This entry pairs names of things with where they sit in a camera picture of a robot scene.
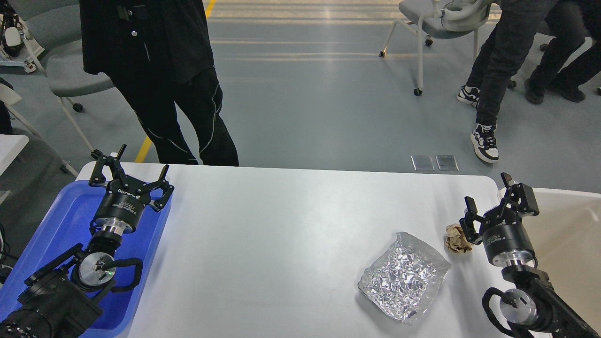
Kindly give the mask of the white robot base equipment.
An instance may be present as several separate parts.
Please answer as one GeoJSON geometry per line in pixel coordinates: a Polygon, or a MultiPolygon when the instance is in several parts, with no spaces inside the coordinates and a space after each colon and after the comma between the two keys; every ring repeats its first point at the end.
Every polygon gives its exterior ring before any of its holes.
{"type": "Polygon", "coordinates": [[[1,66],[21,67],[26,73],[36,70],[45,73],[39,62],[39,55],[43,51],[17,14],[1,15],[1,66]]]}

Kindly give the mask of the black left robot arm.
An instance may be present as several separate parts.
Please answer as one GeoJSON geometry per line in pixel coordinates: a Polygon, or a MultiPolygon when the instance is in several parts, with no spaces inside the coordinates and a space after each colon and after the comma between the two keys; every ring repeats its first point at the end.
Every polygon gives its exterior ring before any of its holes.
{"type": "Polygon", "coordinates": [[[3,338],[106,337],[137,308],[174,186],[126,174],[92,151],[88,182],[62,190],[1,289],[3,338]]]}

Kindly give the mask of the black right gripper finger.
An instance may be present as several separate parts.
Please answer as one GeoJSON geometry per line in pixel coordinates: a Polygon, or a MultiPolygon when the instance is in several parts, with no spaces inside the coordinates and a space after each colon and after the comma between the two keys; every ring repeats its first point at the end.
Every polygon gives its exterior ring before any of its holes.
{"type": "Polygon", "coordinates": [[[463,229],[463,233],[466,236],[468,242],[479,245],[486,238],[487,242],[492,241],[492,221],[493,221],[493,210],[490,209],[483,216],[478,215],[478,210],[475,205],[475,201],[470,196],[465,196],[464,201],[466,203],[466,210],[464,217],[460,218],[460,225],[463,229]],[[483,226],[483,230],[476,231],[474,227],[474,221],[478,221],[483,226]]]}
{"type": "Polygon", "coordinates": [[[539,215],[539,206],[532,187],[517,183],[505,172],[502,172],[501,178],[505,185],[505,194],[500,205],[492,210],[493,225],[521,225],[524,217],[539,215]]]}

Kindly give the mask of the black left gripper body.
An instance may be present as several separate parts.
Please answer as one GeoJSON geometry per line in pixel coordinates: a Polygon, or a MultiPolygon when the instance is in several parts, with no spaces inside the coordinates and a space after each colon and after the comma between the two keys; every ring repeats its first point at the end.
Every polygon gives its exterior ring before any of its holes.
{"type": "Polygon", "coordinates": [[[138,192],[144,184],[144,181],[132,176],[109,181],[107,192],[90,223],[90,233],[100,231],[105,225],[118,224],[121,224],[122,234],[136,231],[144,208],[150,203],[148,191],[138,192]]]}

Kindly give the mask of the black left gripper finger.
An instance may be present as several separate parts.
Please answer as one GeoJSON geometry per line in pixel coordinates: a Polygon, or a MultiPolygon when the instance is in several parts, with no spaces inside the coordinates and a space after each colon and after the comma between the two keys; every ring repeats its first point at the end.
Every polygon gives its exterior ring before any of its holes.
{"type": "Polygon", "coordinates": [[[144,206],[150,205],[155,212],[163,210],[174,192],[174,186],[167,181],[169,167],[168,164],[165,164],[156,181],[143,183],[142,187],[139,189],[139,201],[141,201],[144,206]],[[157,199],[152,199],[151,192],[156,190],[161,190],[162,195],[157,199]]]}
{"type": "Polygon", "coordinates": [[[127,144],[122,144],[116,156],[105,155],[99,149],[94,149],[91,156],[96,160],[96,164],[92,170],[92,175],[88,182],[89,186],[99,187],[105,185],[107,178],[103,175],[103,167],[109,167],[111,170],[112,179],[122,184],[122,187],[127,188],[127,175],[120,163],[121,156],[126,150],[127,144]]]}

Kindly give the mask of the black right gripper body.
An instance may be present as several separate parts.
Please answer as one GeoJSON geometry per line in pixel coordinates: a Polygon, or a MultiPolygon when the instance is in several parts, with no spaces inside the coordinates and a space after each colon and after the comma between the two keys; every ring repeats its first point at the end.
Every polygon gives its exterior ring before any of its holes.
{"type": "Polygon", "coordinates": [[[482,223],[479,233],[488,261],[496,267],[526,265],[536,261],[532,242],[522,221],[482,223]]]}

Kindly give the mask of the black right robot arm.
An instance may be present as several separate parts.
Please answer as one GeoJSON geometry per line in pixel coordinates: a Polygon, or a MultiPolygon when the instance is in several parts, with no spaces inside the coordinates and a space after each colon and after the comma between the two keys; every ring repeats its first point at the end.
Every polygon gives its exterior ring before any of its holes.
{"type": "Polygon", "coordinates": [[[515,285],[506,291],[496,287],[485,291],[481,302],[487,318],[512,338],[531,338],[533,332],[554,338],[597,338],[599,334],[556,294],[548,274],[529,265],[537,257],[522,220],[539,214],[532,187],[507,173],[501,178],[505,193],[499,205],[479,215],[474,199],[467,196],[460,219],[467,240],[483,245],[489,263],[500,267],[503,278],[515,285]]]}

